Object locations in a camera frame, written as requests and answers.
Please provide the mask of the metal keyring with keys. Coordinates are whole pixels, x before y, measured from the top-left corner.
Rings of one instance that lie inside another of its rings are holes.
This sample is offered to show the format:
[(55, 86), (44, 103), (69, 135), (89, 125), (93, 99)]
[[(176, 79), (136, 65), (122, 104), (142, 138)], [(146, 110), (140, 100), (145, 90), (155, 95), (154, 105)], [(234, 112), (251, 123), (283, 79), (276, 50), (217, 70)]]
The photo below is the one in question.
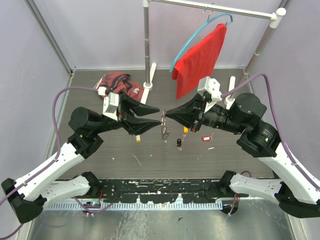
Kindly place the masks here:
[(161, 114), (161, 138), (164, 141), (167, 141), (170, 136), (170, 131), (168, 130), (166, 124), (166, 110), (164, 109)]

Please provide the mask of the black tag key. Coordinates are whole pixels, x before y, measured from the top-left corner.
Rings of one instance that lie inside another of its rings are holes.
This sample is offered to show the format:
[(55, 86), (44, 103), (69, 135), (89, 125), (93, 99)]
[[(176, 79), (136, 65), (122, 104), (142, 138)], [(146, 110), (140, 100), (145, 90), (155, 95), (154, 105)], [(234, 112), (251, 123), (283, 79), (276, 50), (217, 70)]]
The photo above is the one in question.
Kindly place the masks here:
[(179, 151), (182, 150), (182, 139), (181, 138), (178, 138), (177, 141), (176, 141), (176, 147)]

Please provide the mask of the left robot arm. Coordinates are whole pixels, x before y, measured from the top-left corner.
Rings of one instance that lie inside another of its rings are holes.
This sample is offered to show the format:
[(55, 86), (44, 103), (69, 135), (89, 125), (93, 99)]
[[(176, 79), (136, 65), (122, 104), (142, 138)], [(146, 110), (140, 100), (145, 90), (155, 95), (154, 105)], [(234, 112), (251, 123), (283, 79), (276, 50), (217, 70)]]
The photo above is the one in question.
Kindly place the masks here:
[(101, 113), (77, 107), (68, 122), (73, 134), (57, 148), (57, 152), (28, 174), (16, 180), (7, 178), (1, 183), (18, 221), (28, 223), (45, 208), (72, 197), (97, 197), (101, 183), (90, 171), (59, 184), (52, 183), (100, 148), (104, 142), (100, 133), (124, 129), (130, 135), (142, 135), (161, 124), (159, 120), (144, 116), (159, 111), (159, 108), (138, 102), (126, 94), (116, 93), (104, 98)]

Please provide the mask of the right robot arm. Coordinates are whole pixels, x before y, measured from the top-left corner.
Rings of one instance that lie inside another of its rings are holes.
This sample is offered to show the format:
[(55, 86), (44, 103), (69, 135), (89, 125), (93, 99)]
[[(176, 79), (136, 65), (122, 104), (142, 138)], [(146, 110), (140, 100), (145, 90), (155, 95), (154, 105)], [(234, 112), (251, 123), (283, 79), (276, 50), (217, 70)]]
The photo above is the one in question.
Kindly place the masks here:
[(219, 180), (219, 191), (225, 197), (235, 194), (252, 195), (269, 200), (296, 218), (320, 216), (319, 181), (315, 180), (296, 159), (290, 159), (276, 128), (264, 122), (267, 107), (252, 93), (240, 94), (230, 109), (218, 104), (205, 110), (205, 98), (196, 94), (187, 103), (168, 110), (167, 118), (189, 128), (201, 126), (239, 135), (236, 143), (241, 149), (271, 168), (277, 179), (265, 180), (243, 176), (227, 170)]

